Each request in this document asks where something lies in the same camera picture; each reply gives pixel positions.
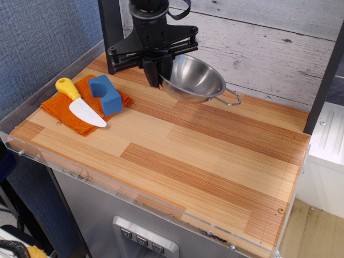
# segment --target wooden countertop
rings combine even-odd
[[[106,128],[83,137],[38,109],[11,135],[62,158],[47,164],[65,159],[90,169],[100,175],[93,180],[134,189],[145,205],[212,231],[215,240],[261,257],[268,257],[264,248],[275,251],[310,140],[302,133],[307,112],[243,95],[233,107],[216,99],[181,103],[150,87],[142,69],[109,75],[105,54],[73,81],[90,74],[107,74],[133,98]]]

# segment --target blue fabric wall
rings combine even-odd
[[[103,39],[96,0],[0,4],[0,120]]]
[[[97,0],[1,1],[0,120],[102,39]],[[16,159],[7,180],[59,257],[83,255],[77,231],[45,166],[25,157]]]

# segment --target dispenser button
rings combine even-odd
[[[164,254],[165,253],[163,247],[158,246],[155,243],[152,243],[152,247],[153,247],[153,250],[156,251],[159,254]]]
[[[124,237],[129,238],[129,239],[133,238],[130,231],[125,230],[124,228],[121,228],[120,231]]]
[[[148,246],[148,241],[140,236],[136,236],[136,240],[138,241],[138,243],[140,245],[143,245],[143,246]]]

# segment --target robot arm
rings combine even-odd
[[[157,88],[160,75],[170,78],[175,56],[197,50],[198,45],[197,27],[167,24],[166,14],[177,20],[188,15],[191,1],[184,1],[188,9],[176,16],[169,13],[168,0],[130,1],[133,31],[107,50],[115,72],[138,66],[144,69],[150,85]]]

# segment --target orange towel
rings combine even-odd
[[[78,89],[79,93],[81,94],[82,99],[89,104],[93,110],[95,110],[98,115],[101,116],[105,121],[109,121],[116,114],[112,114],[110,116],[105,116],[102,109],[102,104],[100,98],[93,98],[92,93],[89,87],[88,80],[94,78],[94,75],[88,75],[85,78],[81,79],[77,83],[75,83],[75,87]],[[117,90],[122,98],[123,107],[128,105],[132,99]],[[63,124],[67,125],[69,128],[73,129],[78,134],[82,136],[87,136],[98,127],[94,125],[90,125],[79,118],[77,118],[70,110],[69,104],[71,103],[71,99],[68,98],[65,94],[57,94],[47,101],[41,104],[41,108],[51,114],[53,117],[57,118]]]

